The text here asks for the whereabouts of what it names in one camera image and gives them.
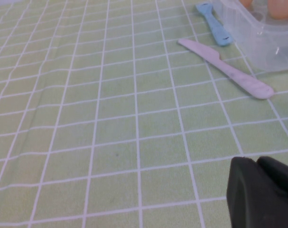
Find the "egg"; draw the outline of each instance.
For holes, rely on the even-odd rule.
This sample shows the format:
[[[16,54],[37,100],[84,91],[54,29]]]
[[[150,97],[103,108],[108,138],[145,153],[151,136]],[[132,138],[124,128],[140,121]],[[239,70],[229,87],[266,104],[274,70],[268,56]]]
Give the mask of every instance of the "egg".
[[[244,6],[244,7],[249,7],[252,3],[252,0],[240,0],[241,4]]]
[[[287,19],[288,0],[268,0],[268,12],[274,19]]]

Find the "black plastic object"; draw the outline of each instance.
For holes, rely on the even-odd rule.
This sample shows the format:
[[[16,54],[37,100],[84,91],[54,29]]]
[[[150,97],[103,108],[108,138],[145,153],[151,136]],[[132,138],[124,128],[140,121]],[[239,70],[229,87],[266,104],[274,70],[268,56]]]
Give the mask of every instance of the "black plastic object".
[[[233,158],[227,203],[232,228],[288,228],[288,166],[270,157]]]

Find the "blue plastic utensil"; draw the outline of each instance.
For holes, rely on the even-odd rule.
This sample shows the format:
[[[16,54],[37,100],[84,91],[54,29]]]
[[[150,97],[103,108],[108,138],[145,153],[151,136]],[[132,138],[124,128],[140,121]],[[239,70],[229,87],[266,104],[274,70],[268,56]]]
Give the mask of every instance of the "blue plastic utensil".
[[[197,4],[196,8],[206,18],[214,39],[219,46],[226,46],[233,42],[229,32],[224,29],[223,25],[212,14],[213,7],[211,3]]]

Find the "white plastic knife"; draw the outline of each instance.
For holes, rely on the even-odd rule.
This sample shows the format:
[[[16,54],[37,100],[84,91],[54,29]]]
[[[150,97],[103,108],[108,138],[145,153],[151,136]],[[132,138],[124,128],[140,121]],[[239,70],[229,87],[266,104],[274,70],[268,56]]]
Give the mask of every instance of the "white plastic knife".
[[[178,43],[221,70],[252,96],[258,99],[268,99],[274,95],[274,91],[269,85],[223,62],[220,60],[220,54],[211,47],[189,39],[180,39]]]

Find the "clear plastic container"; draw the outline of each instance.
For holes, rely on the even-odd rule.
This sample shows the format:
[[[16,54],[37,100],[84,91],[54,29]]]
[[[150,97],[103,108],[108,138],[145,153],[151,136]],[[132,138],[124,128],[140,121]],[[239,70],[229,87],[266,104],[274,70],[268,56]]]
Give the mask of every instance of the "clear plastic container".
[[[239,0],[211,2],[225,29],[255,67],[288,70],[288,19],[272,19],[267,0],[253,0],[249,8]]]

